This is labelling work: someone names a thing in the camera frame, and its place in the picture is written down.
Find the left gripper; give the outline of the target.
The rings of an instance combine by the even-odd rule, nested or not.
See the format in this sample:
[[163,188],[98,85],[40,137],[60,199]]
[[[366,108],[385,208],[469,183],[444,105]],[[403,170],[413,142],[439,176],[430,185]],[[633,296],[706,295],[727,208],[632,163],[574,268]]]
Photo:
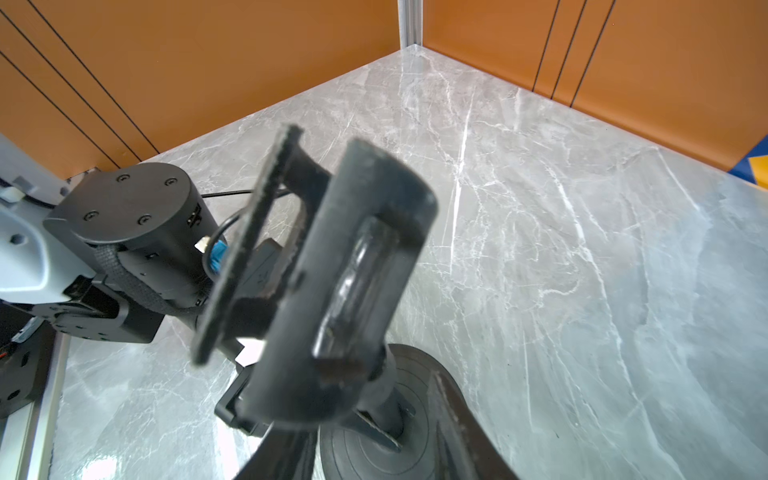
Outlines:
[[250,380],[254,365],[238,370],[237,376],[215,405],[215,415],[228,427],[250,437],[263,437],[269,424],[246,418],[242,410],[243,391]]

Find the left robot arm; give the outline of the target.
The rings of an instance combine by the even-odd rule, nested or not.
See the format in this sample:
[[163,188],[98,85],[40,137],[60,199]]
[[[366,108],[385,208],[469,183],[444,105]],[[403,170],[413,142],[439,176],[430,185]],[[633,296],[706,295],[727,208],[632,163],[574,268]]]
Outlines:
[[167,316],[195,327],[227,251],[190,177],[169,164],[69,188],[1,143],[1,413],[39,399],[53,338],[149,343]]

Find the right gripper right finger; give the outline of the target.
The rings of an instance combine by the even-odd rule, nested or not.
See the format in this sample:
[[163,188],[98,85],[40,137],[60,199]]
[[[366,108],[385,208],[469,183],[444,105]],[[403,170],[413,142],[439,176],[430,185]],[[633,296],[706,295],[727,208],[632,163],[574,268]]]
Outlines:
[[518,479],[444,373],[432,373],[427,397],[435,479]]

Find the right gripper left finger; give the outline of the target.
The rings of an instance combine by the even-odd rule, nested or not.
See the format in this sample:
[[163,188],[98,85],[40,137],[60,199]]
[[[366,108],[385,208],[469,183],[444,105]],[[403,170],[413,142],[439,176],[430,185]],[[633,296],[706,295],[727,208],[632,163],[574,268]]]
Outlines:
[[235,480],[310,480],[314,471],[318,432],[271,427]]

